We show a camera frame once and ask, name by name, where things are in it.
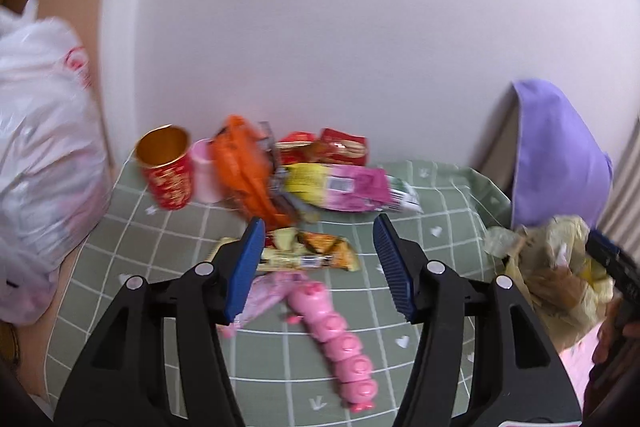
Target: beige curtain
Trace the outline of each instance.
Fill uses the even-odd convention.
[[[640,261],[640,120],[616,166],[613,189],[598,228]]]

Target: pink pig toy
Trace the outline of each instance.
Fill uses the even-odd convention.
[[[347,321],[334,311],[326,286],[316,281],[300,282],[287,302],[299,314],[290,322],[304,320],[311,336],[323,344],[325,356],[334,362],[340,396],[350,404],[351,412],[372,409],[378,393],[378,383],[371,378],[373,363],[362,354],[359,338],[346,331]]]

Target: purple cloth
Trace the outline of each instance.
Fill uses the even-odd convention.
[[[564,93],[544,80],[514,83],[520,102],[512,228],[577,215],[596,225],[611,188],[611,160]]]

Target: crumpled plastic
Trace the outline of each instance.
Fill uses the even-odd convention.
[[[589,227],[556,216],[544,227],[487,229],[486,253],[506,259],[505,275],[525,296],[558,351],[578,343],[604,318],[613,281],[585,251]]]

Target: red logo on bag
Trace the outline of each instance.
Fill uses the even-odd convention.
[[[91,75],[89,73],[89,56],[86,54],[84,46],[71,48],[65,57],[65,68],[73,71],[80,80],[83,87],[91,86]]]

